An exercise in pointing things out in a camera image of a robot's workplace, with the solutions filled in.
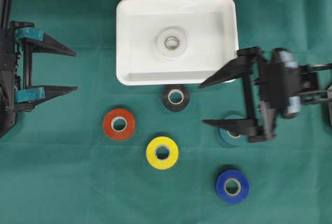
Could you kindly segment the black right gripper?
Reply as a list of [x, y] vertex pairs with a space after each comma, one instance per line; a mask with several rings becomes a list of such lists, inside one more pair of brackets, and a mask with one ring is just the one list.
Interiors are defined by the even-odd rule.
[[[276, 118], [281, 109], [277, 106], [277, 103], [282, 102], [282, 99], [277, 93], [277, 86], [273, 86], [272, 82], [276, 80], [276, 76], [273, 73], [278, 72], [279, 67], [284, 62], [281, 55], [282, 51], [285, 51], [285, 49], [275, 48], [272, 52], [272, 59], [268, 62], [263, 57], [264, 51], [260, 47], [237, 50], [236, 57], [202, 82], [199, 85], [199, 89], [242, 77], [247, 119], [204, 119], [202, 120], [203, 123], [235, 134], [245, 135], [248, 137], [248, 141], [268, 141], [273, 139], [275, 137]], [[258, 66], [258, 79], [255, 81], [255, 84], [259, 86], [262, 125], [259, 125], [256, 119], [250, 81], [255, 62]]]

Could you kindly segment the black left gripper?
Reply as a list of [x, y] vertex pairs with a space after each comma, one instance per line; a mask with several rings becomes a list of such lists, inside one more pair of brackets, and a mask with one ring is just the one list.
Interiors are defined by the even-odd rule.
[[8, 133], [16, 124], [18, 111], [31, 111], [34, 105], [41, 104], [58, 96], [74, 92], [77, 86], [32, 86], [20, 89], [17, 41], [22, 42], [27, 54], [53, 53], [75, 57], [77, 53], [58, 42], [44, 31], [33, 27], [30, 22], [11, 21], [9, 28], [1, 29], [1, 136]]

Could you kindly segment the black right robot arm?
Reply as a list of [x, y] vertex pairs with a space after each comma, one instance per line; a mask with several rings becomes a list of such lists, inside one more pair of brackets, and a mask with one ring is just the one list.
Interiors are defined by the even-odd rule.
[[331, 93], [320, 89], [317, 76], [330, 70], [330, 63], [300, 66], [284, 48], [273, 49], [270, 60], [263, 53], [259, 47], [240, 49], [236, 58], [199, 85], [206, 88], [240, 78], [247, 117], [204, 119], [204, 123], [245, 135], [250, 143], [265, 142], [275, 138], [278, 115], [292, 119], [302, 105], [331, 102]]

